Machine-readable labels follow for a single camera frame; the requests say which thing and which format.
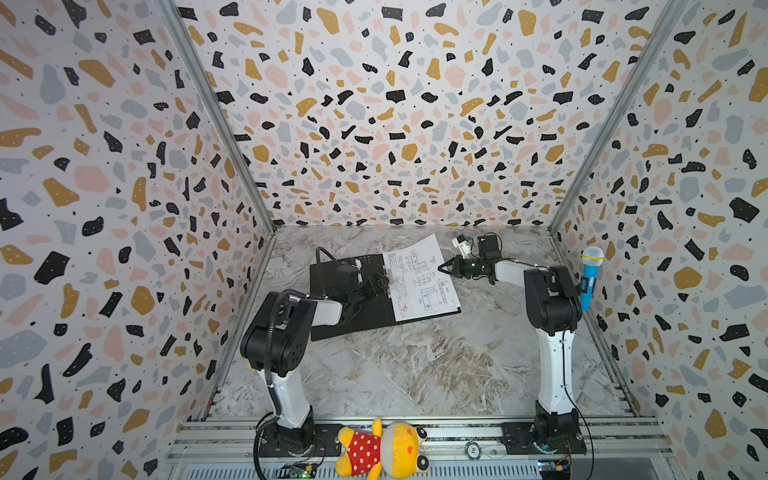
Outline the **orange folder black inside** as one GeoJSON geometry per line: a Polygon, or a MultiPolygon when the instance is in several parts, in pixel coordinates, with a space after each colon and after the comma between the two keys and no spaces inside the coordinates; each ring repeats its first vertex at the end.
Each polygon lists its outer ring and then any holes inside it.
{"type": "Polygon", "coordinates": [[[311,293],[325,295],[342,306],[336,324],[312,327],[311,339],[314,341],[461,312],[459,306],[441,311],[432,306],[429,312],[410,319],[397,313],[389,293],[392,276],[386,272],[382,254],[317,262],[309,267],[309,275],[311,293]]]}

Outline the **paper with technical drawings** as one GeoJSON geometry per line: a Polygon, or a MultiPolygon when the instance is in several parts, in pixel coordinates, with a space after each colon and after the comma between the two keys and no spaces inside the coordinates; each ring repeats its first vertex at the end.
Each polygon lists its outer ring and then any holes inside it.
{"type": "Polygon", "coordinates": [[[409,247],[384,253],[383,261],[397,323],[460,312],[451,277],[438,270],[444,259],[434,234],[409,247]]]}

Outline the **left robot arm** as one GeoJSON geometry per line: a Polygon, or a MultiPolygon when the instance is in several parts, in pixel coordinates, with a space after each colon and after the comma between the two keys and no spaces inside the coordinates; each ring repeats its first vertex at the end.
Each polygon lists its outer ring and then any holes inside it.
{"type": "Polygon", "coordinates": [[[240,343],[240,354],[264,380],[273,413],[257,427],[255,450],[275,448],[303,454],[315,445],[313,407],[299,373],[314,327],[350,323],[367,303],[387,294],[385,270],[364,273],[350,262],[332,264],[333,275],[318,281],[314,293],[272,291],[264,299],[240,343]]]}

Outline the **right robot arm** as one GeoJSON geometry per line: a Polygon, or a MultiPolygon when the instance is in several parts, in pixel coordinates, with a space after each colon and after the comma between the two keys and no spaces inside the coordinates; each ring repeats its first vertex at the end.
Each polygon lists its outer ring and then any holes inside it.
{"type": "Polygon", "coordinates": [[[455,278],[521,287],[537,334],[541,377],[535,416],[527,430],[520,424],[502,428],[507,452],[585,453],[581,412],[572,393],[572,349],[582,308],[568,270],[504,257],[495,233],[478,240],[459,235],[452,244],[458,254],[438,270],[455,278]]]}

